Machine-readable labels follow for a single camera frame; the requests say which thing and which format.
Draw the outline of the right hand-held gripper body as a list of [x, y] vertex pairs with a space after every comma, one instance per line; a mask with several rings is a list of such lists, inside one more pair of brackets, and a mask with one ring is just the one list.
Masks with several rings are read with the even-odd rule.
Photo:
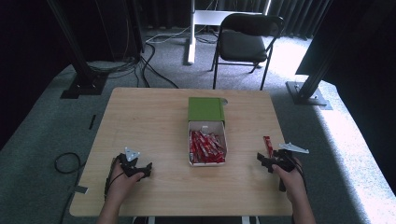
[[279, 149], [274, 150], [273, 157], [271, 159], [274, 159], [274, 164], [278, 165], [286, 172], [296, 170], [302, 177], [303, 181], [305, 181], [303, 168], [293, 157], [293, 152], [308, 154], [309, 150], [295, 146], [293, 143], [280, 144]]

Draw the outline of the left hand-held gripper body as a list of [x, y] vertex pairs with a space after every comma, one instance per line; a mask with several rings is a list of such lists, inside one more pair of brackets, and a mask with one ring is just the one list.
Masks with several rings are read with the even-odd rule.
[[145, 173], [145, 168], [138, 168], [136, 166], [140, 153], [138, 151], [134, 151], [128, 147], [124, 149], [124, 152], [118, 156], [120, 161], [120, 167], [123, 172], [131, 177], [137, 173]]

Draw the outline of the single red stick packet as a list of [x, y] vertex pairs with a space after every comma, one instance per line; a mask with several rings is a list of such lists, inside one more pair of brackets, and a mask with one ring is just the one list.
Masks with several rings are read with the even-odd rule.
[[264, 144], [266, 145], [266, 148], [267, 148], [267, 151], [268, 151], [268, 156], [270, 158], [272, 158], [274, 150], [273, 150], [273, 146], [272, 146], [272, 143], [271, 143], [270, 136], [264, 136], [263, 137], [263, 141], [264, 141]]

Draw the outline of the pile of red packets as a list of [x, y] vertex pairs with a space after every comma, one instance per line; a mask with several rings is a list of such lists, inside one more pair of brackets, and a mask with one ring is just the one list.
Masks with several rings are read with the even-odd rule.
[[189, 160], [192, 165], [223, 163], [226, 160], [226, 146], [214, 133], [190, 131]]

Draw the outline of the white cardboard drawer tray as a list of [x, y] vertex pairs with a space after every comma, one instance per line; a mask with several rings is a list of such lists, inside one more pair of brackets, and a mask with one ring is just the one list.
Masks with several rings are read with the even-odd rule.
[[[228, 147], [227, 147], [227, 138], [225, 134], [225, 128], [224, 124], [222, 121], [190, 121], [188, 125], [188, 149], [189, 149], [189, 133], [190, 131], [202, 131], [203, 133], [214, 133], [220, 137], [220, 141], [222, 144], [226, 146], [226, 158], [227, 158], [227, 153], [228, 153]], [[192, 165], [191, 166], [219, 166], [224, 164], [215, 164], [215, 163], [209, 163], [209, 164], [197, 164], [197, 165]]]

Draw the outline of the green cardboard box sleeve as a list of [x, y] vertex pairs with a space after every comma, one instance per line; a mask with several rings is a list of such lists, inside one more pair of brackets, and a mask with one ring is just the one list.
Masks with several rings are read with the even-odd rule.
[[224, 100], [216, 97], [190, 97], [188, 121], [225, 121]]

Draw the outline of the person's right hand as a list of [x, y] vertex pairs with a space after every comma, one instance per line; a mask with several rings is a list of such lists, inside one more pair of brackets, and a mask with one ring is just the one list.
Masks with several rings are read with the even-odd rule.
[[308, 198], [304, 179], [298, 171], [298, 168], [301, 168], [301, 163], [297, 158], [294, 160], [296, 161], [297, 165], [290, 172], [286, 172], [276, 164], [274, 164], [272, 168], [274, 169], [274, 173], [277, 174], [283, 181], [286, 187], [287, 196], [291, 203], [307, 202]]

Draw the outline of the person's left hand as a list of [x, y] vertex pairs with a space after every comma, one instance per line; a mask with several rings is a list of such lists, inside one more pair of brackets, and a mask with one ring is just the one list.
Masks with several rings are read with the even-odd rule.
[[106, 196], [106, 203], [120, 206], [128, 197], [134, 185], [144, 176], [143, 173], [137, 173], [128, 177], [123, 173], [120, 163], [115, 162], [113, 172], [110, 177], [110, 187]]

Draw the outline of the black metal stand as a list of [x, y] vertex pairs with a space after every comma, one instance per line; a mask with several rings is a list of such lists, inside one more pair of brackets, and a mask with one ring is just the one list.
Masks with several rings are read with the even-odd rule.
[[318, 85], [327, 74], [333, 55], [334, 50], [331, 49], [319, 64], [318, 71], [310, 75], [305, 82], [286, 82], [289, 94], [296, 105], [317, 105], [321, 110], [332, 110], [330, 102], [323, 97]]
[[94, 71], [88, 66], [59, 0], [46, 1], [62, 32], [61, 43], [66, 55], [76, 71], [72, 84], [63, 91], [61, 98], [77, 99], [80, 95], [101, 95], [106, 85], [107, 73]]

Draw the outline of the black folding chair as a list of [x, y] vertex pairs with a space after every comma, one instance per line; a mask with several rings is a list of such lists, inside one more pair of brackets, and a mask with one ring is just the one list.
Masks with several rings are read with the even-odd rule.
[[266, 79], [274, 43], [280, 38], [285, 22], [282, 17], [263, 14], [233, 13], [219, 26], [215, 53], [211, 65], [213, 88], [217, 86], [218, 68], [224, 65], [252, 66], [253, 73], [265, 63], [260, 90]]

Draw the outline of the dark curtain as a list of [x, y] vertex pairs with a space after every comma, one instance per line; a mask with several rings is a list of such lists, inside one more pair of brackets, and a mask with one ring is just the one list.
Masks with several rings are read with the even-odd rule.
[[[195, 8], [216, 11], [260, 12], [284, 20], [282, 35], [313, 37], [330, 0], [195, 0]], [[143, 0], [149, 28], [190, 29], [191, 0]]]

